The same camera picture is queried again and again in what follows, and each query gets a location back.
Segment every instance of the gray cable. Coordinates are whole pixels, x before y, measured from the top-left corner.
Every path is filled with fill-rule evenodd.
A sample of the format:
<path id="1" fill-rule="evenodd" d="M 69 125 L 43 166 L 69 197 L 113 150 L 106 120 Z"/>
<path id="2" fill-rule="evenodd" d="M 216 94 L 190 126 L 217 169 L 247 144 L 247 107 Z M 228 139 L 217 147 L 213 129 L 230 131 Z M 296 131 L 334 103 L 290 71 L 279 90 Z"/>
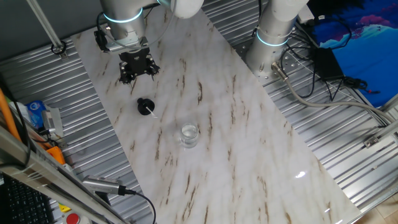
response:
<path id="1" fill-rule="evenodd" d="M 103 30 L 101 26 L 99 26 L 99 28 L 100 28 L 101 31 L 104 32 L 105 35 L 107 35 L 107 36 L 111 39 L 111 41 L 114 42 L 115 44 L 118 44 L 118 45 L 120 45 L 120 46 L 122 46 L 122 47 L 131 49 L 131 50 L 142 50 L 142 49 L 146 49 L 146 48 L 149 48 L 149 46 L 151 46 L 151 45 L 157 43 L 158 41 L 160 41 L 160 40 L 163 38 L 163 36 L 164 36 L 164 34 L 166 33 L 166 31 L 169 29 L 169 26 L 170 26 L 170 24 L 172 23 L 172 20 L 174 19 L 174 16 L 175 16 L 175 15 L 174 15 L 174 12 L 175 12 L 175 9 L 176 9 L 176 8 L 177 8 L 177 0 L 174 0 L 174 7 L 173 7 L 173 11 L 172 11 L 172 17 L 171 17 L 171 19 L 169 20 L 169 23 L 167 24 L 166 29 L 163 31 L 162 35 L 160 35 L 160 37 L 158 37 L 155 41 L 153 41 L 152 43 L 150 43 L 150 44 L 148 44 L 148 45 L 145 45 L 145 46 L 143 46 L 143 47 L 131 47 L 131 46 L 126 46 L 126 45 L 124 45 L 124 44 L 118 42 L 117 40 L 115 40 L 110 34 L 107 33 L 106 30 Z"/>
<path id="2" fill-rule="evenodd" d="M 292 84 L 290 83 L 290 80 L 288 78 L 285 79 L 286 85 L 288 86 L 288 88 L 291 90 L 292 94 L 294 95 L 294 97 L 296 97 L 297 100 L 299 100 L 299 102 L 307 105 L 307 106 L 312 106 L 312 107 L 326 107 L 326 106 L 340 106 L 340 105 L 350 105 L 350 106 L 358 106 L 358 107 L 362 107 L 365 108 L 367 110 L 371 110 L 373 112 L 375 112 L 376 114 L 378 114 L 379 116 L 385 117 L 388 121 L 390 121 L 391 123 L 393 123 L 395 120 L 392 119 L 390 116 L 388 116 L 387 114 L 385 114 L 385 112 L 376 109 L 372 106 L 369 105 L 365 105 L 363 103 L 357 103 L 357 102 L 334 102 L 334 103 L 310 103 L 308 101 L 303 100 L 303 98 L 301 98 L 296 91 L 293 89 Z"/>

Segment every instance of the red button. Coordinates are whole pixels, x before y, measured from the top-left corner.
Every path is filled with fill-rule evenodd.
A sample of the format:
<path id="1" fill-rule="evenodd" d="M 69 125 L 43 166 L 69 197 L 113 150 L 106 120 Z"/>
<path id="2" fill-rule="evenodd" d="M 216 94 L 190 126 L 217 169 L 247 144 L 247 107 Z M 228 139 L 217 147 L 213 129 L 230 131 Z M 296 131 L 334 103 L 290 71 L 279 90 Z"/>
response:
<path id="1" fill-rule="evenodd" d="M 67 224 L 78 224 L 80 217 L 76 213 L 69 214 L 67 217 Z"/>

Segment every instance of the orange tube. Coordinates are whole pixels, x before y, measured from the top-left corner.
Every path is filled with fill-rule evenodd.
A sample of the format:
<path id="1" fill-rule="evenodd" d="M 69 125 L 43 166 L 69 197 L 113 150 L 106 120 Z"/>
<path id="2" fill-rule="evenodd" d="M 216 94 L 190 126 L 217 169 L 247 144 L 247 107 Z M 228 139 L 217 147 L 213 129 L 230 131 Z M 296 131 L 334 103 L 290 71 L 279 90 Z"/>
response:
<path id="1" fill-rule="evenodd" d="M 4 96 L 3 92 L 0 89 L 0 108 L 4 115 L 4 119 L 6 119 L 7 127 L 9 132 L 20 142 L 21 137 L 19 137 L 17 127 L 15 126 L 14 118 L 12 118 L 10 107 L 8 107 L 8 103 L 6 97 Z"/>

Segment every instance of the black power supply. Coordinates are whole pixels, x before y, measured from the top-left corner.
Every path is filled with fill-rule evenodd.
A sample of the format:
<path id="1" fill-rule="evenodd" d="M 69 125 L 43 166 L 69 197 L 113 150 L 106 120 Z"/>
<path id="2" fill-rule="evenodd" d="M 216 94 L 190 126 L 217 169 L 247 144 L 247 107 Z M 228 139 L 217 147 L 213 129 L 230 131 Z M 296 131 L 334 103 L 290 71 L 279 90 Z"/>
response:
<path id="1" fill-rule="evenodd" d="M 317 64 L 318 75 L 324 82 L 341 80 L 345 77 L 331 48 L 316 49 L 315 63 Z"/>

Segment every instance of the blue ring light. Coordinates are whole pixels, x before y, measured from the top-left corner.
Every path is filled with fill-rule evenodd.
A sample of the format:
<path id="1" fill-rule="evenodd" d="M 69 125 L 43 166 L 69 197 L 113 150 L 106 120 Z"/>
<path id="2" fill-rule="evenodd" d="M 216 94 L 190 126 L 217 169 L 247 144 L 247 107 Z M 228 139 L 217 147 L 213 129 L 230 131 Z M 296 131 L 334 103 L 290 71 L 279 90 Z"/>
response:
<path id="1" fill-rule="evenodd" d="M 123 21 L 119 21 L 119 20 L 116 20 L 116 19 L 111 19 L 111 18 L 109 18 L 108 16 L 106 16 L 105 13 L 104 13 L 104 17 L 105 17 L 107 20 L 111 21 L 111 22 L 115 22 L 115 23 L 125 23 L 125 22 L 131 22 L 131 21 L 133 21 L 134 19 L 137 19 L 141 14 L 142 14 L 142 8 L 141 8 L 141 11 L 139 11 L 138 15 L 134 16 L 134 17 L 131 18 L 131 19 L 126 19 L 126 20 L 123 20 Z"/>
<path id="2" fill-rule="evenodd" d="M 279 46 L 282 46 L 282 45 L 284 45 L 284 44 L 287 43 L 287 40 L 286 40 L 285 42 L 283 42 L 283 43 L 281 43 L 281 44 L 268 44 L 267 42 L 261 40 L 261 38 L 260 38 L 258 32 L 257 32 L 257 37 L 259 38 L 259 40 L 260 40 L 263 44 L 266 44 L 266 45 L 271 46 L 271 47 L 279 47 Z"/>

